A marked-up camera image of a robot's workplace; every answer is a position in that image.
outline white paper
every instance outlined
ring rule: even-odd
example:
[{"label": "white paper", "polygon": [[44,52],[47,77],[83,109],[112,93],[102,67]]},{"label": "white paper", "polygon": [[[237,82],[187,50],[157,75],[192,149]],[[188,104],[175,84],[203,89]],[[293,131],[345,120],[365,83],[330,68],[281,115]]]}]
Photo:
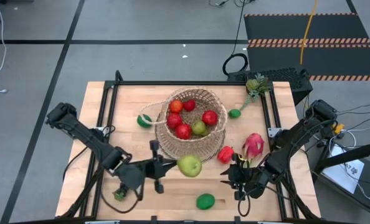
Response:
[{"label": "white paper", "polygon": [[[338,145],[335,145],[332,149],[331,156],[337,156],[339,154],[342,154],[344,151],[341,147]],[[361,176],[362,170],[364,168],[364,163],[361,162],[360,160],[354,160],[351,162],[347,162],[346,166],[343,164],[333,166],[333,167],[328,167],[325,168],[322,171],[322,174],[327,176],[329,179],[331,179],[333,182],[344,188],[345,190],[349,191],[350,193],[355,192],[355,188],[357,186],[359,177]]]}]

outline black device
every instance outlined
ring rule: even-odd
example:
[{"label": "black device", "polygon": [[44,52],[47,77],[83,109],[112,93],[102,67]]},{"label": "black device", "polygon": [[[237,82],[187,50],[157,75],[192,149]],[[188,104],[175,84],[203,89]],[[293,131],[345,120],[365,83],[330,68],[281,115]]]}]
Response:
[{"label": "black device", "polygon": [[285,174],[290,171],[290,158],[302,147],[315,133],[321,129],[331,126],[337,118],[336,110],[323,100],[314,101],[301,119],[290,130],[279,130],[271,138],[270,145],[273,151],[267,154],[257,167],[244,167],[244,161],[237,154],[232,155],[235,164],[224,171],[221,175],[228,175],[229,184],[235,191],[236,200],[244,200],[245,195],[259,198],[270,182],[277,184],[281,182],[288,190],[306,218],[319,219],[312,214],[308,207],[296,194],[292,183],[287,181]]},{"label": "black device", "polygon": [[289,82],[295,105],[299,104],[313,90],[308,71],[300,65],[267,68],[265,70],[241,70],[229,73],[227,81],[247,82],[247,80],[255,79],[258,73],[267,77],[271,82]]},{"label": "black device", "polygon": [[122,184],[137,194],[137,200],[143,199],[143,188],[145,178],[154,179],[154,189],[162,194],[164,187],[159,179],[164,177],[168,170],[176,166],[174,159],[165,159],[157,153],[159,142],[150,141],[152,159],[130,162],[132,155],[121,147],[113,147],[109,143],[101,141],[101,131],[88,129],[77,119],[76,109],[68,103],[59,103],[48,115],[45,122],[51,128],[57,128],[68,134],[71,138],[80,140],[90,148],[96,155],[99,167],[92,177],[90,183],[85,186],[76,202],[68,212],[61,217],[73,217],[86,195],[89,194],[92,186],[97,181],[99,175],[106,170],[110,175],[117,176]]}]

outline butcher block tabletop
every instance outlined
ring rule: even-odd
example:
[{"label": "butcher block tabletop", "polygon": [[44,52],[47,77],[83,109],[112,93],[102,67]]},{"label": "butcher block tabletop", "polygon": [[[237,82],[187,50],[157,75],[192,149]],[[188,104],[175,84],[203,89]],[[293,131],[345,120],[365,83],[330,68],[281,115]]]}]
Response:
[{"label": "butcher block tabletop", "polygon": [[[95,127],[100,109],[104,82],[89,82],[85,92],[84,101],[80,110],[79,120],[87,127]],[[277,106],[282,128],[291,128],[298,122],[295,105],[289,83],[273,83]],[[110,135],[110,144],[120,146],[133,155],[132,161],[151,158],[149,141],[155,139],[154,128],[145,129],[139,126],[136,118],[140,109],[149,103],[165,100],[172,92],[184,86],[178,85],[119,85],[116,99],[113,123],[115,132]],[[240,108],[246,99],[247,93],[244,86],[222,85],[205,86],[213,91],[220,99],[226,110]],[[266,97],[272,126],[273,114],[270,98]],[[155,120],[161,106],[153,106],[146,109],[144,114]],[[104,122],[108,116],[105,110]],[[226,126],[225,146],[231,146],[235,152],[241,153],[241,147],[246,137],[252,133],[259,133],[264,144],[263,156],[269,152],[268,137],[265,127],[262,103],[258,99],[250,103],[237,119],[229,119]],[[72,146],[70,159],[76,156],[84,145],[75,140]],[[90,150],[81,155],[66,173],[56,215],[65,213],[76,200],[84,188],[85,178],[90,161]],[[260,161],[253,161],[256,166]],[[151,216],[157,216],[158,220],[199,220],[199,221],[233,221],[239,216],[237,211],[238,201],[234,200],[234,190],[220,180],[227,180],[227,176],[220,175],[229,165],[221,164],[217,158],[203,163],[201,173],[195,178],[183,176],[178,167],[169,170],[166,177],[161,179],[164,185],[164,193],[157,194],[154,191],[153,181],[146,179],[143,200],[129,213],[120,214],[106,206],[101,200],[97,213],[99,220],[151,220]],[[297,193],[310,208],[320,217],[320,210],[316,200],[314,185],[311,179],[310,167],[306,155],[298,151],[291,159],[291,170]],[[103,176],[102,193],[107,200],[119,210],[129,209],[135,202],[135,195],[129,192],[124,202],[114,199],[113,192],[120,186],[117,177],[111,177],[105,173]],[[216,203],[209,210],[199,210],[196,207],[196,199],[201,194],[209,193],[216,198]],[[94,193],[88,198],[87,215],[91,214]],[[291,217],[290,204],[285,201],[287,216]],[[242,213],[247,210],[247,201],[240,206]],[[242,221],[280,221],[278,197],[271,190],[265,190],[258,199],[251,199],[251,209],[247,217]]]}]

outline black metal frame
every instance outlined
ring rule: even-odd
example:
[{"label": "black metal frame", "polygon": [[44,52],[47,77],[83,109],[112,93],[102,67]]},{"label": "black metal frame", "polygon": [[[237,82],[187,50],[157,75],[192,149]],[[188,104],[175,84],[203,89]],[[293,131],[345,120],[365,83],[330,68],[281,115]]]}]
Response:
[{"label": "black metal frame", "polygon": [[[116,103],[116,96],[118,93],[118,87],[119,85],[239,85],[239,86],[244,86],[244,82],[227,82],[227,81],[217,81],[217,82],[212,82],[212,81],[176,81],[176,82],[170,82],[170,81],[123,81],[119,71],[116,71],[116,80],[114,81],[105,81],[104,87],[103,87],[103,94],[102,94],[102,100],[101,100],[101,105],[100,105],[100,110],[98,114],[98,120],[97,120],[97,126],[102,126],[103,123],[103,114],[106,109],[106,104],[107,104],[107,96],[109,90],[113,87],[113,93],[111,96],[111,101],[110,101],[110,107],[109,107],[109,112],[108,112],[108,121],[107,121],[107,126],[111,125],[113,122],[113,114],[115,111],[115,103]],[[276,105],[276,99],[275,99],[275,94],[273,91],[270,91],[270,97],[271,97],[271,102],[272,102],[272,109],[273,109],[273,114],[274,114],[274,119],[275,119],[275,124],[276,127],[280,127],[280,119],[279,119],[279,112],[278,108]],[[270,123],[270,115],[268,112],[268,106],[267,106],[267,100],[265,97],[261,97],[262,99],[262,107],[263,107],[263,113],[264,113],[264,118],[265,118],[265,125],[268,131],[268,128],[271,127]],[[87,179],[85,184],[90,182],[91,176],[93,175],[93,171],[95,169],[95,154],[91,154],[90,158],[90,163],[88,166],[88,171],[87,171]],[[97,212],[98,212],[98,207],[99,207],[99,200],[100,200],[100,192],[102,189],[102,180],[103,180],[103,174],[99,177],[98,182],[95,187],[95,196],[93,200],[93,205],[92,205],[92,212],[91,212],[91,217],[96,217]],[[283,193],[282,186],[281,184],[277,184],[277,190],[280,194]],[[287,218],[286,214],[286,208],[285,208],[285,202],[284,199],[280,196],[278,196],[278,202],[279,202],[279,209],[280,209],[280,214],[281,214],[281,219],[282,221]],[[83,202],[79,217],[84,217],[85,212],[87,209],[87,203],[88,203],[88,198]],[[294,218],[298,218],[298,210],[294,202],[291,203],[292,205],[292,215]]]},{"label": "black metal frame", "polygon": [[[320,154],[320,158],[319,158],[319,160],[318,160],[318,162],[317,162],[317,164],[314,168],[314,172],[316,174],[321,174],[323,169],[325,169],[327,167],[337,166],[337,165],[340,165],[340,164],[344,164],[345,162],[353,161],[353,160],[356,160],[356,159],[362,159],[362,158],[365,158],[367,156],[370,156],[370,144],[359,147],[357,149],[347,151],[345,153],[342,153],[340,155],[333,156],[333,157],[330,157],[330,158],[328,158],[329,153],[330,153],[330,146],[325,145],[325,147],[323,148],[323,150]],[[314,183],[316,182],[317,178],[318,178],[317,175],[313,175],[313,182]]]},{"label": "black metal frame", "polygon": [[[115,80],[113,81],[105,81],[104,87],[103,87],[103,93],[102,93],[102,100],[101,100],[101,105],[100,105],[100,110],[98,114],[98,119],[97,119],[97,126],[102,126],[103,124],[103,115],[105,113],[106,109],[106,104],[107,104],[107,96],[108,92],[110,89],[113,89],[113,93],[111,96],[111,101],[110,101],[110,107],[108,111],[108,120],[107,120],[107,126],[111,125],[113,122],[113,114],[115,110],[115,104],[116,104],[116,96],[118,93],[118,87],[119,85],[237,85],[237,86],[245,86],[244,82],[210,82],[210,81],[201,81],[201,82],[169,82],[169,81],[152,81],[152,82],[135,82],[135,81],[123,81],[119,71],[116,71],[116,77]],[[278,108],[276,105],[276,99],[275,99],[275,94],[273,93],[273,90],[270,91],[270,99],[272,103],[272,109],[273,109],[273,115],[275,119],[275,125],[276,127],[280,127],[280,119],[279,119],[279,113],[278,113]],[[261,97],[262,99],[262,107],[263,107],[263,113],[264,113],[264,118],[265,118],[265,124],[266,128],[268,131],[268,128],[271,127],[270,124],[270,115],[268,112],[268,106],[267,106],[267,99],[265,97]],[[86,184],[90,182],[90,179],[94,173],[95,169],[95,154],[91,155],[90,158],[90,163],[88,166],[88,171],[87,171],[87,179],[86,179]],[[72,218],[58,218],[55,220],[42,220],[42,221],[34,221],[34,222],[24,222],[21,224],[25,223],[85,223],[85,221],[95,221],[97,220],[97,212],[98,212],[98,207],[99,207],[99,200],[100,200],[100,193],[102,189],[102,180],[103,180],[103,173],[99,176],[97,180],[97,184],[95,187],[95,197],[92,205],[92,213],[90,216],[85,216],[86,209],[87,209],[87,203],[88,203],[88,197],[84,200],[81,208],[80,208],[80,213],[78,217],[72,217]],[[277,190],[280,194],[282,194],[282,186],[280,184],[277,185]],[[331,221],[324,221],[324,220],[303,220],[299,219],[298,217],[298,210],[297,207],[292,204],[292,214],[293,218],[288,218],[287,213],[286,213],[286,208],[285,208],[285,203],[282,197],[278,196],[278,204],[280,208],[280,214],[281,214],[281,219],[282,222],[291,222],[294,224],[304,224],[304,223],[338,223],[338,222],[331,222]],[[120,223],[122,224],[157,224],[157,223],[166,223],[166,224],[177,224],[177,223],[197,223],[197,224],[213,224],[213,223],[219,223],[219,224],[246,224],[246,223],[260,223],[260,222],[245,222],[241,221],[239,216],[234,217],[234,221],[207,221],[207,222],[200,222],[200,221],[187,221],[187,220],[181,220],[181,221],[158,221],[156,216],[152,216],[151,220],[120,220]]]}]

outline dragon fruit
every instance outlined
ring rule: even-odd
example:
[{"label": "dragon fruit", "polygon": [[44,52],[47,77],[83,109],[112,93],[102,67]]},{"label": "dragon fruit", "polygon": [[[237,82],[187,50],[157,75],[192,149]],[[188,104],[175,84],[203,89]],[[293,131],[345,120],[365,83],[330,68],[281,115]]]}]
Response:
[{"label": "dragon fruit", "polygon": [[261,135],[253,133],[247,137],[245,144],[242,146],[243,153],[248,161],[262,155],[264,149],[264,140]]}]

